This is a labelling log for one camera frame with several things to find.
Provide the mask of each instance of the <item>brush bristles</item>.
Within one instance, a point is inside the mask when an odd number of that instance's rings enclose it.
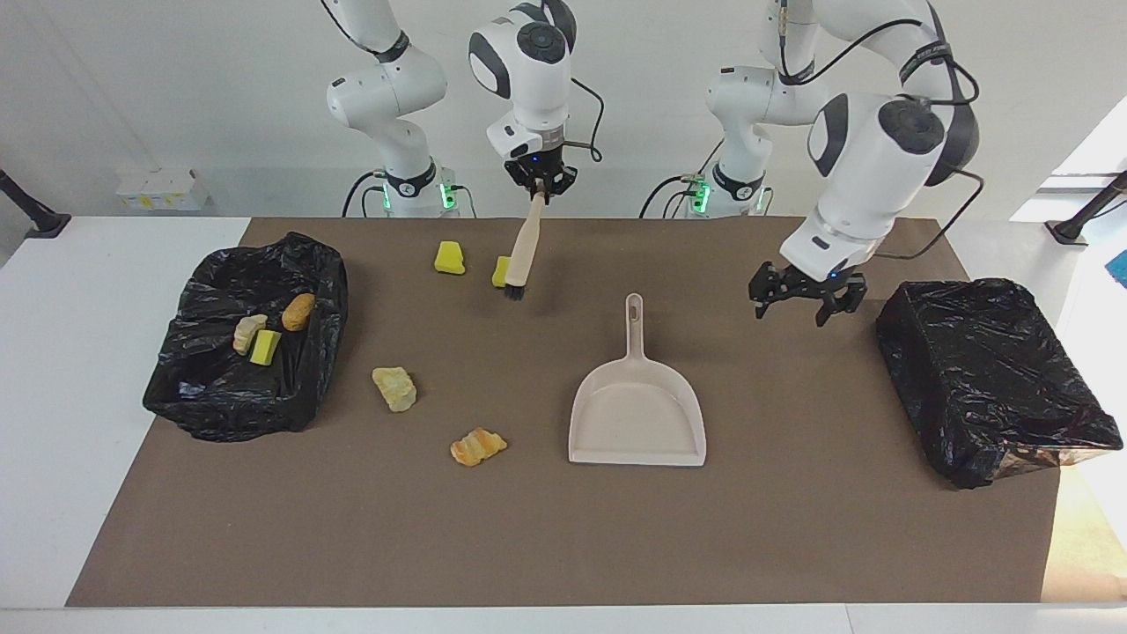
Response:
[[[514,286],[513,284],[505,284],[505,296],[513,301],[521,301],[524,298],[524,286]]]

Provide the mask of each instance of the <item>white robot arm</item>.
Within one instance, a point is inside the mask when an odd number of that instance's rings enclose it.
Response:
[[[353,44],[376,59],[372,68],[329,86],[329,110],[375,141],[384,161],[384,206],[391,215],[436,217],[455,212],[453,172],[431,155],[426,134],[399,117],[446,95],[446,75],[434,57],[410,43],[388,0],[321,0]]]
[[[815,72],[819,26],[895,64],[903,92],[828,98]],[[957,72],[965,71],[926,0],[770,0],[761,28],[761,52],[774,69],[722,69],[709,88],[726,136],[707,175],[708,214],[746,213],[771,152],[760,124],[813,124],[807,149],[826,189],[780,249],[791,265],[779,271],[764,262],[749,289],[760,316],[774,301],[822,298],[823,325],[834,312],[857,309],[866,285],[854,268],[872,257],[896,215],[974,155],[974,97],[959,87]]]
[[[562,194],[576,170],[564,164],[575,16],[562,0],[523,2],[473,32],[469,61],[486,90],[513,109],[486,131],[513,179],[530,191]]]

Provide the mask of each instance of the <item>dustpan handle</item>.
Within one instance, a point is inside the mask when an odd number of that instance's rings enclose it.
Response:
[[[646,341],[642,336],[642,304],[641,295],[630,293],[627,295],[627,357],[633,359],[646,358]]]

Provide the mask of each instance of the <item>white wall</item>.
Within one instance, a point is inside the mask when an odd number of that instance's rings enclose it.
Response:
[[[412,41],[450,77],[446,100],[412,118],[486,215],[526,206],[483,132],[507,106],[473,82],[465,45],[473,28],[514,2],[392,2]],[[609,104],[600,139],[606,161],[592,166],[582,151],[571,153],[579,181],[551,211],[632,214],[658,179],[694,169],[719,137],[704,89],[721,65],[763,63],[749,25],[761,2],[570,5],[579,20],[576,75]],[[973,168],[988,187],[975,213],[1008,217],[1127,92],[1127,75],[1091,62],[1119,59],[1125,6],[934,5],[984,88]],[[819,57],[841,46],[824,38]],[[332,214],[355,176],[379,164],[369,140],[326,110],[327,83],[370,57],[337,33],[317,0],[5,0],[0,59],[0,161],[61,211],[121,212],[116,172],[152,160],[195,167],[218,213]],[[895,71],[867,51],[831,77],[852,90],[897,87]],[[570,133],[583,136],[595,104],[579,91],[573,102]],[[805,132],[774,136],[772,212],[805,213],[820,188]],[[928,190],[908,213],[944,215],[969,190],[964,182]]]
[[[1095,126],[1056,173],[1115,173],[1127,169],[1127,97]]]
[[[32,227],[32,221],[24,215],[18,206],[0,196],[0,266],[16,252],[24,233]]]

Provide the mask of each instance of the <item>brown table mat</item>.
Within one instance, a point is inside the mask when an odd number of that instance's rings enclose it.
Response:
[[[523,302],[489,277],[520,220],[256,218],[345,257],[350,314],[303,434],[192,440],[158,420],[70,606],[558,606],[1038,601],[1058,474],[959,492],[925,464],[876,347],[903,279],[964,278],[944,241],[873,260],[868,298],[816,329],[814,301],[755,321],[747,280],[793,217],[545,220]],[[884,248],[914,251],[933,221]],[[460,240],[469,271],[432,268]],[[623,354],[623,297],[647,354],[680,370],[708,434],[701,470],[567,461],[580,381]],[[402,365],[418,404],[371,384]],[[508,450],[468,470],[481,426]]]

